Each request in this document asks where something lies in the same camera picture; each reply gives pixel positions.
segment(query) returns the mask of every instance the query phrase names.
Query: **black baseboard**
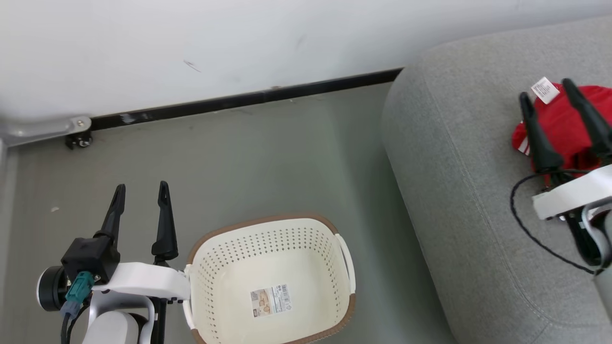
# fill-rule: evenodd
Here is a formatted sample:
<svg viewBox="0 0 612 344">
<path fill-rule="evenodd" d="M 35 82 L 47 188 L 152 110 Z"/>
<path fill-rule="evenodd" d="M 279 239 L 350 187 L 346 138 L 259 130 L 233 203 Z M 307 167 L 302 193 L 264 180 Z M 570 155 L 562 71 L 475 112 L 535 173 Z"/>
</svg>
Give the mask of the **black baseboard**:
<svg viewBox="0 0 612 344">
<path fill-rule="evenodd" d="M 201 102 L 170 105 L 163 108 L 131 111 L 129 113 L 110 114 L 108 116 L 92 118 L 91 130 L 109 129 L 121 127 L 123 125 L 159 121 L 161 119 L 177 118 L 211 111 L 244 107 L 247 105 L 275 102 L 277 100 L 304 97 L 306 95 L 389 83 L 394 81 L 395 77 L 397 77 L 400 72 L 401 69 L 385 70 L 382 72 L 356 75 L 354 77 L 327 80 L 312 84 L 268 89 L 260 92 L 232 95 L 231 97 L 203 100 Z"/>
</svg>

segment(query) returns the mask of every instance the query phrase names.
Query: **black caster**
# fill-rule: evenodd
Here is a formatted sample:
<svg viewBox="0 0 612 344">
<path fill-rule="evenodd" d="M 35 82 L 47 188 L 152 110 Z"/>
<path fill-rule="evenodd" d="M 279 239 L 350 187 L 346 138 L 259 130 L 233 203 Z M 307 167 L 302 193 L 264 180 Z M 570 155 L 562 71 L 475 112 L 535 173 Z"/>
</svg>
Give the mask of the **black caster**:
<svg viewBox="0 0 612 344">
<path fill-rule="evenodd" d="M 86 130 L 84 132 L 67 135 L 65 144 L 68 148 L 75 149 L 75 146 L 79 148 L 89 147 L 93 142 L 94 138 L 91 137 L 91 131 Z"/>
</svg>

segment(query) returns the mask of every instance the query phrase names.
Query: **gray fabric ottoman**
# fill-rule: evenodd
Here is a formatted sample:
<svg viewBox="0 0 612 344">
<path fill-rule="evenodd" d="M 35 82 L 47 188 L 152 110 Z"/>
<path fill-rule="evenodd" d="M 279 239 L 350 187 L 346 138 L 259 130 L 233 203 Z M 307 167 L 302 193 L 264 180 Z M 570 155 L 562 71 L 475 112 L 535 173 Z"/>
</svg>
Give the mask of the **gray fabric ottoman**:
<svg viewBox="0 0 612 344">
<path fill-rule="evenodd" d="M 442 45 L 407 66 L 387 99 L 387 153 L 461 344 L 612 343 L 592 276 L 536 246 L 509 211 L 510 189 L 531 173 L 510 145 L 518 95 L 544 76 L 612 87 L 612 17 Z M 566 226 L 537 220 L 541 188 L 519 191 L 519 214 L 582 264 Z"/>
</svg>

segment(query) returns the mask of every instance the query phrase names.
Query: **gray floor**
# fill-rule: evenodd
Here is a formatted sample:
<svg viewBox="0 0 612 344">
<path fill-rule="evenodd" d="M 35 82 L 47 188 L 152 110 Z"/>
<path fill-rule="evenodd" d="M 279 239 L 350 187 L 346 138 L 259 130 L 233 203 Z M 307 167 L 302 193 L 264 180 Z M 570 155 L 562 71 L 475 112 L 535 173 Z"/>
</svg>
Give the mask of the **gray floor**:
<svg viewBox="0 0 612 344">
<path fill-rule="evenodd" d="M 7 343 L 59 341 L 61 319 L 38 308 L 40 272 L 77 236 L 100 228 L 127 186 L 122 261 L 152 262 L 157 188 L 168 181 L 182 268 L 209 231 L 286 212 L 317 212 L 346 239 L 357 308 L 322 343 L 455 343 L 380 143 L 388 84 L 95 132 L 87 149 L 62 140 L 20 148 L 4 291 Z M 80 343 L 85 320 L 75 329 Z M 167 343 L 193 343 L 169 307 Z"/>
</svg>

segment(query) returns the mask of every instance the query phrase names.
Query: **product label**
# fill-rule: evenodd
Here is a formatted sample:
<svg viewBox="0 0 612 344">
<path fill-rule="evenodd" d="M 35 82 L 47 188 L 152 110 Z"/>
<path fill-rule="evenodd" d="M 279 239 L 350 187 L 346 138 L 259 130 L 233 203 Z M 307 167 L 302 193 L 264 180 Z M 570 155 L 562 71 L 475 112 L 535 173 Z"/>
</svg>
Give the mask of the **product label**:
<svg viewBox="0 0 612 344">
<path fill-rule="evenodd" d="M 546 77 L 543 77 L 540 81 L 536 82 L 535 85 L 531 86 L 531 90 L 534 91 L 538 98 L 542 99 L 544 104 L 552 102 L 560 93 Z"/>
<path fill-rule="evenodd" d="M 251 302 L 255 318 L 287 312 L 293 307 L 289 296 L 289 288 L 286 284 L 252 291 Z"/>
</svg>

